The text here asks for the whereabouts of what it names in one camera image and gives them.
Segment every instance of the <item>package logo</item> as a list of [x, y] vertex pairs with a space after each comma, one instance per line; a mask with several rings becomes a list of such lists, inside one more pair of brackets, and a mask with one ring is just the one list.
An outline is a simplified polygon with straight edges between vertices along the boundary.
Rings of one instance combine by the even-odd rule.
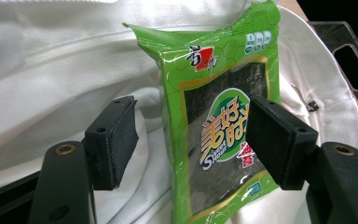
[[254, 151], [247, 142], [241, 143], [241, 151], [238, 153], [237, 158], [242, 159], [242, 168], [246, 168], [254, 164], [254, 155]]
[[251, 197], [255, 196], [260, 191], [261, 191], [261, 185], [259, 182], [256, 182], [255, 184], [251, 185], [248, 188], [249, 196]]
[[249, 102], [249, 97], [236, 88], [222, 91], [214, 99], [202, 124], [200, 165], [204, 171], [217, 161], [228, 161], [243, 151]]
[[213, 56], [213, 47], [202, 48], [200, 45], [190, 47], [190, 53], [186, 60], [190, 60], [190, 64], [196, 68], [196, 72], [210, 70], [217, 64], [217, 56]]
[[270, 31], [256, 32], [254, 34], [246, 35], [245, 54], [252, 51], [257, 52], [260, 49], [265, 49], [271, 41], [272, 34]]

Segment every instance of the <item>seaweed snack package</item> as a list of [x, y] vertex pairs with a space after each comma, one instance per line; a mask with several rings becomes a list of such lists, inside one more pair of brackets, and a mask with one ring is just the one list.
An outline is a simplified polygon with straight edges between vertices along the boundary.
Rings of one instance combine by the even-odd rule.
[[251, 96], [280, 101], [279, 20], [267, 1], [212, 32], [124, 24], [160, 68], [173, 223], [224, 223], [277, 188], [245, 134]]

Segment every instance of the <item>plastic wrapper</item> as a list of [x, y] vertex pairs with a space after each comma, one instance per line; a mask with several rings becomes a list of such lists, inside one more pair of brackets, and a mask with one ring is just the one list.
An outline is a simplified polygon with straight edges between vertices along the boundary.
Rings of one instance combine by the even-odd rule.
[[251, 97], [280, 102], [279, 20], [267, 1], [216, 31], [124, 24], [160, 68], [173, 223], [223, 223], [277, 188], [245, 135]]

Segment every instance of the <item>white cloth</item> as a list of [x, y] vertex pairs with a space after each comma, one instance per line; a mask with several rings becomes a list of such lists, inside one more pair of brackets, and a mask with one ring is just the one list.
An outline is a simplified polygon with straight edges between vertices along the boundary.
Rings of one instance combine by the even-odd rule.
[[[212, 30], [234, 22], [252, 1], [97, 2], [0, 1], [0, 187], [40, 169], [49, 147], [81, 140], [108, 103], [132, 94], [140, 140], [121, 188], [95, 191], [98, 222], [168, 223], [171, 167], [158, 68], [121, 23]], [[357, 105], [332, 55], [305, 22], [280, 11], [282, 105], [320, 132], [319, 143], [358, 148]], [[320, 109], [309, 113], [289, 82]], [[227, 223], [309, 223], [305, 190], [274, 190]]]

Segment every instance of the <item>brass screw hole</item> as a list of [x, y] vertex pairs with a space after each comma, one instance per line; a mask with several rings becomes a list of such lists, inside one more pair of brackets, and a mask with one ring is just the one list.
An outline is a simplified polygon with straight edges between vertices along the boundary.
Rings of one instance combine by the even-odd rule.
[[66, 155], [66, 154], [69, 154], [73, 151], [75, 151], [76, 147], [72, 144], [66, 144], [66, 145], [62, 145], [62, 146], [59, 146], [55, 149], [55, 152], [57, 155]]
[[352, 156], [354, 155], [354, 150], [352, 148], [346, 148], [346, 147], [334, 147], [334, 149], [345, 156]]

